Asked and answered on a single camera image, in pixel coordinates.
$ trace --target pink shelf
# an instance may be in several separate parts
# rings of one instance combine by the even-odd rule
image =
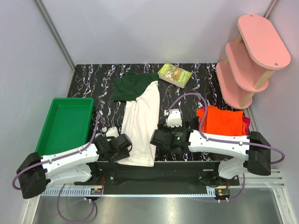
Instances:
[[[291,56],[269,20],[247,14],[238,19],[237,25],[249,55],[257,64],[279,70],[290,63]]]
[[[221,92],[225,102],[233,108],[245,109],[249,107],[252,103],[252,98],[244,107],[240,107],[240,102],[244,99],[250,92],[242,89],[235,82],[234,75],[230,68],[228,62],[220,61],[216,65],[217,77],[219,80]]]
[[[228,42],[225,47],[225,52],[228,57],[230,68],[233,72],[235,82],[242,89],[249,92],[261,92],[267,88],[269,84],[268,80],[259,90],[253,88],[255,83],[265,73],[265,69],[251,59],[244,42]]]

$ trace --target wooden post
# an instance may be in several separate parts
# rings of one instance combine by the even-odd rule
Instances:
[[[237,39],[236,39],[236,42],[237,43],[240,43],[242,41],[242,36],[241,34],[238,35]]]
[[[270,78],[274,70],[267,69],[266,72],[260,77],[260,79],[254,84],[253,88],[256,90],[260,89],[262,85]]]
[[[239,103],[239,106],[244,107],[248,103],[248,101],[253,97],[254,94],[254,92],[248,93],[247,96],[245,96],[245,98]]]

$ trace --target marble pattern table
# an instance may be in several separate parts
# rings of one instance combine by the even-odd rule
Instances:
[[[163,112],[177,97],[184,93],[197,92],[206,100],[208,105],[217,106],[220,109],[235,110],[228,106],[221,95],[219,82],[216,75],[216,64],[213,63],[188,63],[175,64],[176,66],[192,72],[192,77],[184,89],[159,80],[160,112],[159,122],[164,122]],[[105,125],[109,128],[116,126],[121,131],[125,102],[112,101],[113,79],[121,78],[126,71],[136,73],[155,73],[163,66],[160,64],[82,64],[77,65],[68,97],[91,97],[94,99],[93,120],[90,125],[89,138],[94,127],[95,114],[101,110],[104,115]],[[182,118],[189,120],[191,128],[198,128],[196,110],[203,103],[194,96],[182,99],[175,108],[179,108]],[[156,161],[216,161],[227,159],[227,156],[212,153],[186,153],[175,155],[162,149],[156,150]]]

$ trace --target green book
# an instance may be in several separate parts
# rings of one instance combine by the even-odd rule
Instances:
[[[178,87],[184,88],[191,77],[191,72],[166,63],[158,72],[159,78]]]

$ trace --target green plastic bin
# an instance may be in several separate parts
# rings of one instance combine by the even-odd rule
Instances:
[[[84,145],[92,112],[92,98],[53,99],[36,152],[51,155]]]

